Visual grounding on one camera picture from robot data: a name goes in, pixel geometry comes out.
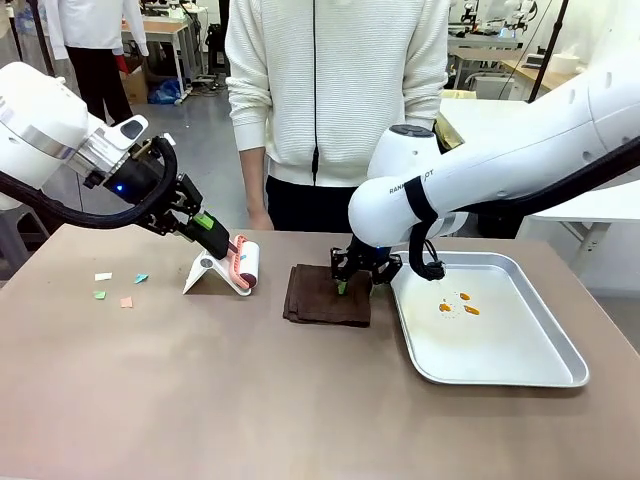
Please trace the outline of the black stool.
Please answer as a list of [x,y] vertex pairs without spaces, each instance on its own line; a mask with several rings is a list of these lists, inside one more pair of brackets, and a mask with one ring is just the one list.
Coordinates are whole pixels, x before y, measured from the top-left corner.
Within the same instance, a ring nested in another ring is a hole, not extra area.
[[207,46],[208,74],[230,74],[229,61],[225,51],[225,39],[228,27],[227,13],[220,14],[220,22],[207,28],[205,45]]

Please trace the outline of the grey plastic stool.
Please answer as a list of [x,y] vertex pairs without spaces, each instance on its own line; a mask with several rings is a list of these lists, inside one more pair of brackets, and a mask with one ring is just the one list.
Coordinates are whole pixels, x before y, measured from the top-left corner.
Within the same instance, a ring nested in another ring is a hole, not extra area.
[[47,228],[30,207],[0,212],[0,281],[9,280],[28,261],[29,244],[40,246],[48,239]]

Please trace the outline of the pink handled lint roller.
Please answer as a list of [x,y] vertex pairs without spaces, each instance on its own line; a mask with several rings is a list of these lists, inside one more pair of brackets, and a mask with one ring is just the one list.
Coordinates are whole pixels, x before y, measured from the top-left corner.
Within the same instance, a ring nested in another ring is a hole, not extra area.
[[229,277],[232,284],[250,292],[259,278],[259,245],[244,235],[236,235],[228,249]]

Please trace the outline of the background robot workstation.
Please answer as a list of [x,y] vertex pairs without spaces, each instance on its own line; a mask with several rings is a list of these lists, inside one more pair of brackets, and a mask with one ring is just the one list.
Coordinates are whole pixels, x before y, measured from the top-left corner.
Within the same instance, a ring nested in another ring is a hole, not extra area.
[[536,0],[449,0],[448,47],[519,50]]

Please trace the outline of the wooden top workbench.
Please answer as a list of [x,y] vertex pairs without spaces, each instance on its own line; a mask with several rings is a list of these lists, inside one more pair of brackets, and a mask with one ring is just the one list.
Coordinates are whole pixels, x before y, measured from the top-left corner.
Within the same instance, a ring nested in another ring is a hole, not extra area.
[[[537,69],[523,67],[516,60],[502,60],[507,82],[499,88],[499,99],[510,101],[528,101],[538,76]],[[537,98],[560,87],[575,78],[577,73],[561,74],[547,71],[536,95]]]

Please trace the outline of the person in white sweater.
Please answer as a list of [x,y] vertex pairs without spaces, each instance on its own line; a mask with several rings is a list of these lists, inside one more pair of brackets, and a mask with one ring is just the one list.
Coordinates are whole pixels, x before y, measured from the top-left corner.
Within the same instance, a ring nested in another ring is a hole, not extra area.
[[274,230],[346,233],[381,135],[431,128],[447,83],[449,0],[230,0],[238,153],[265,148]]

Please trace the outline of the white folding stand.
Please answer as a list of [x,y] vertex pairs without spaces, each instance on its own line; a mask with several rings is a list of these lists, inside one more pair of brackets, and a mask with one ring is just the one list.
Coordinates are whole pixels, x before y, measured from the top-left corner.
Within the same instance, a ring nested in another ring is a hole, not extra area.
[[232,284],[229,277],[229,260],[227,257],[218,260],[211,256],[206,250],[202,250],[193,261],[191,270],[186,279],[183,294],[186,294],[207,273],[216,273],[226,284],[228,284],[238,295],[242,297],[249,296],[252,293],[252,290],[250,292],[242,291]]

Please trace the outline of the blue plastic bag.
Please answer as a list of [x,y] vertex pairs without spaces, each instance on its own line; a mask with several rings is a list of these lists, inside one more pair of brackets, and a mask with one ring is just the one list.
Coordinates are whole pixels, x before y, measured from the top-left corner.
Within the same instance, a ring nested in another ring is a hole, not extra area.
[[147,96],[149,104],[174,105],[182,97],[180,84],[176,78],[170,78],[154,86]]

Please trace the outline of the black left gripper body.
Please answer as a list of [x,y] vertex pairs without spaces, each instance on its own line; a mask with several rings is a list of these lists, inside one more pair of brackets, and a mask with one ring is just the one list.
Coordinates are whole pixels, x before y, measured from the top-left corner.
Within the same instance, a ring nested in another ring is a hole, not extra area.
[[160,207],[190,216],[200,211],[203,200],[189,176],[178,172],[177,155],[170,143],[134,145],[104,187],[131,205],[139,205],[160,190]]

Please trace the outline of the brown cloth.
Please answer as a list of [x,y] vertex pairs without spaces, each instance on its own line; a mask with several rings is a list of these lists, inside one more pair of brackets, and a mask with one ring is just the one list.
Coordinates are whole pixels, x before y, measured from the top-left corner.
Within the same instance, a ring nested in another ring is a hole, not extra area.
[[367,272],[357,272],[340,293],[329,267],[298,264],[290,271],[283,317],[298,324],[368,328],[371,289]]

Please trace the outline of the cardboard box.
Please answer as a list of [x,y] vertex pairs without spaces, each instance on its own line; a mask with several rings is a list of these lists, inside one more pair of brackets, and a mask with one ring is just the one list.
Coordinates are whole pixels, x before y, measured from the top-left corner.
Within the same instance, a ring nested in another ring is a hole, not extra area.
[[147,104],[148,86],[143,62],[131,57],[124,57],[123,61],[126,71],[120,72],[120,78],[128,101],[131,104]]

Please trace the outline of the black stand pole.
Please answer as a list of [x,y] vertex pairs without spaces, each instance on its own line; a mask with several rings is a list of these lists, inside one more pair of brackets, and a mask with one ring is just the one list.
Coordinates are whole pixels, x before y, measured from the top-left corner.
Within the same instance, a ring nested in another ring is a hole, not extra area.
[[49,53],[49,48],[48,48],[46,36],[44,33],[44,28],[43,28],[41,15],[39,11],[39,0],[29,0],[29,5],[32,11],[33,21],[35,24],[36,34],[39,42],[40,51],[45,64],[46,72],[49,76],[54,77],[55,69]]

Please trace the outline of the silver metal tray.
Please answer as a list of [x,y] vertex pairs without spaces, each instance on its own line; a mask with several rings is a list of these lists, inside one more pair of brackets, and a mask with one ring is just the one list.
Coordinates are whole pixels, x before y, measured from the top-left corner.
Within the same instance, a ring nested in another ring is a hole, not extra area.
[[[513,259],[494,252],[440,257],[443,279],[427,281],[403,265],[391,282],[409,358],[421,376],[450,385],[588,384],[585,360]],[[441,312],[441,303],[451,310]]]

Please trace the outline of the black tripod pole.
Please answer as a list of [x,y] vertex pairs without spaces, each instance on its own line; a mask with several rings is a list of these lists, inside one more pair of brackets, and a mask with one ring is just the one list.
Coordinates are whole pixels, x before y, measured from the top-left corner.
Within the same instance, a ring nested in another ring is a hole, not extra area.
[[534,84],[533,84],[533,86],[531,88],[531,92],[530,92],[529,98],[527,100],[528,104],[533,103],[537,99],[539,90],[540,90],[540,88],[542,86],[542,82],[543,82],[544,76],[546,74],[548,65],[550,63],[550,60],[551,60],[551,57],[552,57],[552,54],[553,54],[553,50],[554,50],[554,48],[556,46],[556,42],[558,40],[560,31],[561,31],[561,29],[563,27],[563,21],[564,21],[565,15],[566,15],[566,11],[568,9],[569,1],[570,0],[561,0],[559,12],[558,12],[558,15],[556,17],[556,20],[554,22],[554,25],[553,25],[553,28],[552,28],[552,31],[551,31],[551,36],[550,36],[550,39],[549,39],[549,43],[548,43],[547,48],[545,50],[541,66],[539,68],[538,74],[536,76]]

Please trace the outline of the yellow bag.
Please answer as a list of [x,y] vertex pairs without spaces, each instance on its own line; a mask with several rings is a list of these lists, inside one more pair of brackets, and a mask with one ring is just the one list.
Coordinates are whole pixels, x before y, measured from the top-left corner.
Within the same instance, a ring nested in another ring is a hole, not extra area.
[[[444,107],[446,99],[453,100],[476,100],[474,91],[467,90],[444,90],[441,94],[441,107]],[[456,148],[462,143],[460,136],[455,132],[444,114],[440,112],[434,123],[434,133],[436,134],[439,148],[442,152]]]

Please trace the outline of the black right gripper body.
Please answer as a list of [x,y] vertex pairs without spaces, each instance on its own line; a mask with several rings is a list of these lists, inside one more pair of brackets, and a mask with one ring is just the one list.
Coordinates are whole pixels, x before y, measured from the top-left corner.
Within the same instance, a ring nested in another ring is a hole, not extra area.
[[353,235],[346,249],[344,267],[350,271],[374,272],[389,262],[390,255],[390,247],[373,247]]

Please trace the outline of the wooden top desk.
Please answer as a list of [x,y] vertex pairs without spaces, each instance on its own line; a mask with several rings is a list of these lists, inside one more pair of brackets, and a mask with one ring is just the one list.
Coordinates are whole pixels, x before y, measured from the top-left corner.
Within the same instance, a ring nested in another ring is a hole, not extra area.
[[191,94],[190,81],[197,73],[191,22],[186,19],[160,20],[144,16],[143,23],[148,42],[171,43],[180,91],[180,97],[174,104],[181,104]]

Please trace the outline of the person's right forearm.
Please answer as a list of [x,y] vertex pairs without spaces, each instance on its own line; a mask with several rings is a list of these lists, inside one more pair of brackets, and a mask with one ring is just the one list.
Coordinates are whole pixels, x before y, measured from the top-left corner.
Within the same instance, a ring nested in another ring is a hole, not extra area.
[[265,208],[265,148],[253,148],[239,152],[246,194],[247,211],[250,216],[263,213]]

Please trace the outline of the background person white shirt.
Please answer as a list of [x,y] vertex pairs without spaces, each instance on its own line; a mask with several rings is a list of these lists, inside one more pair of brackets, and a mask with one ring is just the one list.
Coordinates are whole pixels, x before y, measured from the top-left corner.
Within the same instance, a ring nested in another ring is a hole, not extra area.
[[133,116],[116,60],[126,23],[142,56],[149,55],[140,0],[43,0],[57,60],[73,66],[89,113],[120,123]]

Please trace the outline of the person's right hand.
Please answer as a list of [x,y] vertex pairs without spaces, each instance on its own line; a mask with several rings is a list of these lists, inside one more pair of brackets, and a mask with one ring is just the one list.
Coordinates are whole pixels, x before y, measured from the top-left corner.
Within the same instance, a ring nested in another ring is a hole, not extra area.
[[251,230],[273,231],[274,225],[271,217],[264,206],[251,207],[247,209],[249,227]]

